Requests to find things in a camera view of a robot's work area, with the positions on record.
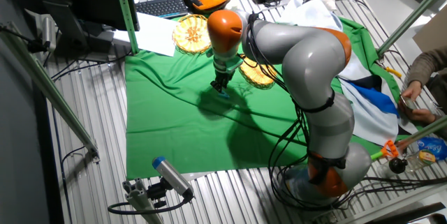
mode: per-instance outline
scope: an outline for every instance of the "woven basket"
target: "woven basket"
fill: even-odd
[[[239,67],[239,71],[244,77],[244,79],[254,87],[258,89],[270,89],[274,85],[273,79],[264,75],[259,65],[244,55],[241,55],[244,59],[244,63]],[[274,74],[276,77],[277,73],[271,67],[267,67],[266,65],[262,65],[264,70],[270,69],[270,72]]]
[[[173,31],[173,41],[177,49],[185,54],[205,52],[211,46],[207,18],[203,15],[182,17]]]

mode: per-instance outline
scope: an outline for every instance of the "green backdrop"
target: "green backdrop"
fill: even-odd
[[[394,78],[374,64],[377,55],[367,30],[342,22],[362,64],[382,76],[398,99]],[[214,78],[212,59],[205,55],[141,52],[126,58],[128,179],[158,176],[152,168],[157,156],[165,156],[181,173],[267,165],[278,137],[296,119],[290,96],[277,85],[256,89],[236,71],[225,99],[211,88]],[[332,88],[342,92],[338,79]],[[351,141],[371,154],[380,149],[356,136]],[[279,164],[305,152],[305,147],[290,144]]]

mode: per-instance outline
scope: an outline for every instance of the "keyboard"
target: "keyboard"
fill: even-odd
[[[135,4],[137,12],[163,18],[188,15],[188,8],[183,0],[153,0]]]

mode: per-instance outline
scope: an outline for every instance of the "computer monitor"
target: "computer monitor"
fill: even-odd
[[[133,0],[129,1],[134,29],[139,30]],[[49,13],[62,35],[55,56],[92,61],[107,61],[113,33],[102,24],[126,30],[119,0],[33,0],[26,9]]]

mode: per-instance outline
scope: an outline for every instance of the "metal table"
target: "metal table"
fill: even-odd
[[[265,9],[251,0],[232,0],[229,5],[249,12]],[[363,24],[369,30],[376,47],[387,39],[387,31],[367,6],[344,0],[337,1],[337,7],[337,15]],[[263,14],[266,20],[274,22],[283,10],[284,7],[281,6],[265,10]],[[391,49],[399,52],[395,46]],[[129,47],[115,45],[113,57],[123,56],[129,50]],[[68,60],[56,59],[48,64],[47,71],[54,75],[67,63]],[[408,63],[399,54],[386,52],[383,64],[404,74],[401,80],[397,80],[402,88],[405,73],[409,69]],[[69,69],[88,65],[85,61],[78,61]],[[101,162],[93,163],[83,149],[67,158],[63,166],[67,194],[64,193],[60,176],[62,167],[57,163],[64,218],[67,223],[70,223],[70,216],[73,223],[145,223],[141,216],[119,216],[107,212],[108,205],[126,201],[122,190],[122,182],[126,178],[127,108],[124,75],[124,63],[119,62],[72,72],[56,82],[67,103],[87,132],[96,140],[101,157]],[[432,101],[430,93],[424,88],[418,99],[419,105],[435,112]],[[81,147],[82,143],[50,103],[48,107],[54,155],[56,160],[60,160],[68,152]],[[368,176],[376,177],[376,168],[381,163],[384,161],[374,162]],[[152,169],[150,164],[147,164],[147,169]],[[416,177],[441,178],[447,176],[446,171],[447,163],[441,161],[417,172]],[[201,176],[203,174],[199,174],[200,177],[197,177],[197,174],[189,174],[196,199],[192,204],[161,214],[165,223],[310,223],[306,220],[306,214],[275,202],[266,168],[219,171]],[[158,181],[158,177],[145,179],[146,184]],[[355,189],[365,185],[366,183],[362,182]],[[415,191],[364,195],[355,200],[348,210],[322,214],[315,221],[365,223],[446,188],[446,185],[431,186]],[[176,192],[171,191],[166,201],[168,206],[173,206],[178,204],[180,199]]]

